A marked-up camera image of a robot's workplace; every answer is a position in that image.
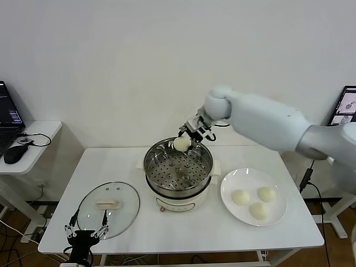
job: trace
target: mouse cable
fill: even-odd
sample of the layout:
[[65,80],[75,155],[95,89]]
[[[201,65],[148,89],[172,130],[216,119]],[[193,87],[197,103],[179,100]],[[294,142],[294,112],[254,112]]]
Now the mouse cable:
[[49,146],[51,143],[52,143],[52,139],[51,138],[49,138],[47,135],[45,135],[45,134],[42,134],[42,133],[26,133],[26,132],[24,132],[24,133],[19,133],[17,136],[19,136],[19,137],[25,137],[25,136],[34,136],[34,135],[42,135],[42,136],[44,136],[44,137],[46,137],[46,138],[48,138],[48,140],[50,141],[48,144],[45,144],[45,145],[35,145],[33,142],[31,142],[30,144],[29,144],[29,146],[38,146],[38,147],[44,147],[44,146]]

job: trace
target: cable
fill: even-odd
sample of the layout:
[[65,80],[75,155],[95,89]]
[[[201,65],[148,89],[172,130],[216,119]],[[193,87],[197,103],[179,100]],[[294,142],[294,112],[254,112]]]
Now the cable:
[[89,249],[89,253],[90,253],[90,257],[91,257],[91,261],[90,261],[90,267],[93,266],[93,263],[94,263],[94,255],[93,255],[93,252],[91,251],[91,249]]
[[28,256],[28,255],[30,255],[30,254],[32,254],[32,253],[35,253],[35,252],[37,252],[37,251],[34,250],[34,251],[32,251],[32,252],[29,252],[29,253],[27,253],[27,254],[24,254],[23,256],[19,257],[18,259],[13,260],[13,261],[10,261],[9,263],[4,264],[4,265],[2,265],[2,266],[0,266],[0,267],[5,267],[5,266],[7,266],[7,265],[9,265],[9,264],[12,264],[12,263],[14,263],[15,261],[17,261],[17,260],[19,260],[19,259],[22,259],[22,258],[24,258],[24,257],[26,257],[26,256]]
[[216,127],[229,127],[231,125],[230,124],[226,124],[226,125],[214,124],[214,126],[216,126]]
[[329,260],[329,253],[328,253],[328,244],[327,244],[327,239],[326,239],[326,236],[325,236],[325,229],[324,229],[324,209],[323,209],[323,201],[322,201],[322,195],[319,191],[319,189],[317,188],[316,185],[314,185],[313,183],[311,182],[308,182],[308,185],[312,185],[315,187],[315,189],[317,190],[318,194],[319,194],[319,198],[320,198],[320,207],[322,208],[322,228],[323,228],[323,237],[324,237],[324,240],[325,240],[325,253],[327,255],[327,259],[328,259],[328,265],[329,267],[331,267],[330,265],[330,260]]
[[20,267],[22,267],[22,261],[21,261],[21,258],[22,258],[22,257],[20,257],[20,254],[19,254],[19,252],[18,252],[17,249],[9,249],[9,256],[8,256],[7,262],[9,262],[9,258],[10,258],[10,255],[11,255],[11,251],[15,251],[15,252],[16,252],[16,254],[17,254],[17,259],[16,259],[15,261],[18,260],[18,263],[19,263]]
[[[24,225],[24,226],[21,228],[21,230],[20,230],[21,232],[23,231],[23,229],[25,229],[25,227],[27,226],[27,224],[28,224],[29,222],[30,222],[30,220],[28,220],[28,221],[25,223],[25,225]],[[17,236],[15,237],[13,243],[11,244],[9,254],[7,255],[7,262],[10,261],[11,250],[13,249],[13,246],[15,246],[15,243],[16,243],[16,240],[17,240],[18,237],[19,237],[19,235],[17,235]]]
[[124,265],[124,264],[126,264],[126,263],[129,263],[130,261],[133,261],[133,260],[136,261],[136,260],[142,259],[142,258],[146,257],[147,255],[148,255],[148,254],[146,254],[146,255],[144,255],[144,256],[141,256],[141,257],[138,257],[138,258],[126,258],[126,260],[124,260],[122,264]]
[[[9,227],[10,229],[14,230],[15,232],[18,232],[20,235],[22,235],[24,238],[28,239],[29,241],[31,241],[31,242],[33,242],[33,243],[39,245],[38,242],[36,242],[36,241],[34,241],[34,240],[28,238],[26,235],[24,235],[23,233],[21,233],[21,232],[18,231],[17,229],[15,229],[15,228],[9,226],[8,224],[6,224],[5,222],[3,222],[2,220],[0,220],[0,223],[2,223],[3,225]],[[43,254],[43,255],[46,256],[46,257],[48,257],[48,258],[50,258],[51,260],[53,260],[53,261],[59,263],[59,264],[62,264],[60,261],[58,261],[58,260],[56,260],[56,259],[50,257],[49,255],[46,255],[46,254]],[[65,259],[63,259],[60,255],[56,255],[56,254],[55,254],[55,256],[59,257],[59,258],[62,259],[62,260],[65,260]]]
[[38,146],[38,147],[44,147],[44,146],[49,146],[51,143],[52,143],[52,139],[50,138],[50,137],[48,137],[47,135],[45,135],[45,134],[42,134],[42,133],[26,133],[26,132],[24,132],[24,133],[21,133],[21,134],[19,134],[18,136],[19,137],[21,137],[21,136],[34,136],[34,135],[42,135],[42,136],[44,136],[44,137],[46,137],[46,138],[48,138],[48,140],[50,141],[48,144],[45,144],[45,145],[35,145],[33,142],[32,143],[29,143],[29,144],[27,144],[27,145],[29,145],[29,146]]
[[207,263],[207,261],[203,260],[199,255],[193,255],[193,257],[191,258],[190,263],[193,264],[194,258],[197,257],[198,259],[200,259],[202,261],[202,263]]
[[38,242],[36,242],[36,241],[34,241],[34,240],[32,240],[32,239],[28,238],[28,237],[27,237],[27,236],[25,236],[23,233],[21,233],[20,231],[18,231],[18,230],[17,230],[17,229],[15,229],[15,228],[13,228],[13,227],[9,226],[8,224],[6,224],[5,222],[3,222],[2,220],[0,220],[0,223],[2,223],[3,225],[5,225],[5,226],[9,227],[9,228],[10,228],[10,229],[12,229],[12,230],[14,230],[14,231],[18,232],[20,235],[22,235],[24,238],[28,239],[29,241],[34,242],[35,244],[39,245],[39,243],[38,243]]
[[30,203],[29,203],[29,205],[31,205],[31,204],[33,204],[35,201],[37,201],[37,200],[39,200],[41,197],[43,197],[43,185],[41,185],[41,195],[38,197],[38,198],[36,198],[35,200],[33,200],[33,201],[31,201]]
[[6,226],[5,226],[5,233],[6,233],[6,234],[5,234],[5,240],[4,240],[4,243],[2,243],[2,246],[1,246],[1,249],[0,249],[0,253],[3,252],[3,249],[4,249],[4,247],[5,247],[5,243],[6,243],[7,238],[8,238]]

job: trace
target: laptop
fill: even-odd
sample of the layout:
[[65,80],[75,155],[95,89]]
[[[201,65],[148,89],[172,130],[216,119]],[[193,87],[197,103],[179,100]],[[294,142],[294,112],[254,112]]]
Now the laptop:
[[0,157],[24,129],[25,125],[7,91],[5,83],[0,81]]

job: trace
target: steamed bun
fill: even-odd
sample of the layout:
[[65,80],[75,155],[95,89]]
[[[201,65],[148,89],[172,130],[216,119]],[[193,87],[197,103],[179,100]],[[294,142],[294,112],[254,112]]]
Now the steamed bun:
[[175,150],[185,152],[191,146],[191,140],[188,137],[177,137],[173,141],[173,147]]
[[272,202],[276,199],[276,192],[270,187],[261,187],[257,189],[258,197],[265,202]]
[[233,201],[238,205],[246,205],[248,202],[250,202],[250,195],[246,190],[235,190],[231,196]]
[[251,215],[255,219],[258,219],[258,220],[264,220],[269,215],[268,208],[260,202],[256,202],[256,203],[253,203],[252,205],[250,205],[249,211],[250,211]]

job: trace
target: white plate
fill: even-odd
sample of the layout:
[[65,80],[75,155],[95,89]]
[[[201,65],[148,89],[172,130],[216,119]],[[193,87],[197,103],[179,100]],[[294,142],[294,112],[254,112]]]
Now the white plate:
[[[267,203],[258,197],[257,189],[264,186],[275,190],[275,201]],[[247,205],[237,205],[233,201],[231,194],[237,189],[246,190],[250,194],[251,200]],[[280,186],[271,176],[255,169],[244,168],[228,173],[222,180],[220,193],[227,209],[236,218],[250,225],[268,226],[276,224],[287,211],[287,201]],[[266,219],[257,220],[251,215],[249,206],[255,202],[261,202],[269,209],[269,216]]]

